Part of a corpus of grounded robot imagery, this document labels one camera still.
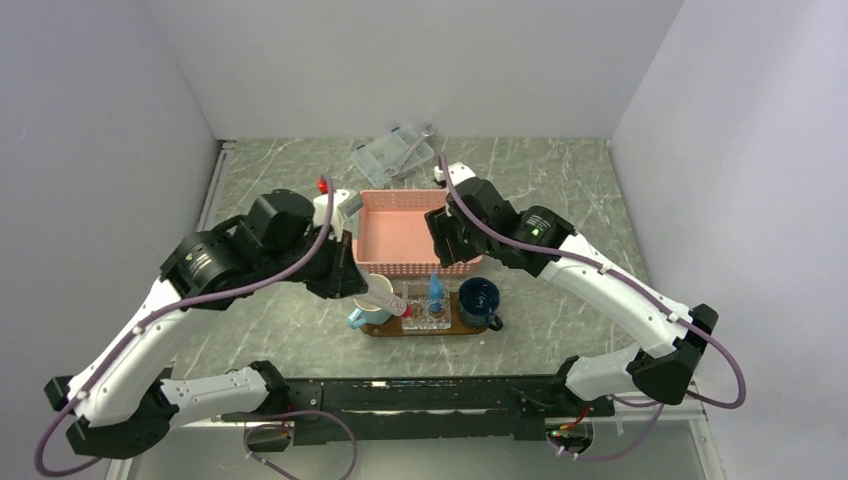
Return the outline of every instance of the pink plastic basket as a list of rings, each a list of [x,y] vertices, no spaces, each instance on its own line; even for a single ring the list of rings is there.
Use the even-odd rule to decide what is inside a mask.
[[[424,214],[445,205],[445,190],[363,190],[353,258],[385,276],[470,275],[480,257],[441,268]]]

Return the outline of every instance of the mug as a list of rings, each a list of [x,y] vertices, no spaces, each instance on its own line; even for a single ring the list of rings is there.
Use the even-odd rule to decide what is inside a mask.
[[[370,273],[367,275],[371,277],[369,279],[369,283],[374,282],[381,284],[389,292],[394,293],[392,282],[389,281],[388,278],[382,275],[377,275],[376,273]],[[382,325],[386,323],[386,320],[392,317],[392,312],[383,310],[382,308],[371,305],[368,302],[360,302],[359,300],[354,299],[353,303],[356,304],[356,310],[351,312],[351,314],[347,317],[347,324],[350,328],[359,328],[366,323],[370,323],[371,325]]]
[[[500,304],[501,292],[485,278],[469,278],[459,286],[459,318],[470,328],[502,329],[503,321],[495,313]]]

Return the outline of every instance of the white wall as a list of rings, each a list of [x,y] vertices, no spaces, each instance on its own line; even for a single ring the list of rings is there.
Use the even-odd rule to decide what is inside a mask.
[[[682,0],[145,0],[218,138],[609,137]]]
[[[653,283],[747,374],[709,411],[730,479],[848,469],[846,85],[845,2],[687,0],[613,136]],[[716,354],[698,379],[734,395]]]
[[[42,387],[134,313],[197,221],[216,145],[137,0],[4,1],[0,86],[0,478],[26,479]],[[64,430],[53,468],[80,462]]]

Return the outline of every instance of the marble countertop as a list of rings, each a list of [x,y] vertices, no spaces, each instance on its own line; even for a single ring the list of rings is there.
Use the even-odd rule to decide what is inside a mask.
[[[348,154],[364,138],[241,140],[218,221],[244,213],[275,188],[308,198],[329,173],[337,187],[371,189]],[[488,178],[516,210],[543,205],[574,224],[599,250],[645,280],[606,143],[599,139],[445,138],[429,140],[449,162]],[[435,160],[394,188],[435,188]],[[554,373],[571,355],[617,350],[631,339],[577,296],[484,258],[475,273],[501,290],[500,332],[448,337],[372,338],[352,330],[350,299],[327,301],[281,283],[236,301],[177,356],[174,377],[196,378],[270,360],[286,377],[511,375]],[[448,280],[450,289],[460,280]]]

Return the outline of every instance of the brown wooden base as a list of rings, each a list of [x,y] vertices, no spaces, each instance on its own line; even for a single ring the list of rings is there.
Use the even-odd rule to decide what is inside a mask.
[[[477,335],[486,331],[486,327],[470,328],[459,319],[459,294],[450,292],[451,326],[444,330],[403,330],[403,320],[392,316],[382,325],[366,323],[360,330],[372,337],[422,337],[435,335]]]

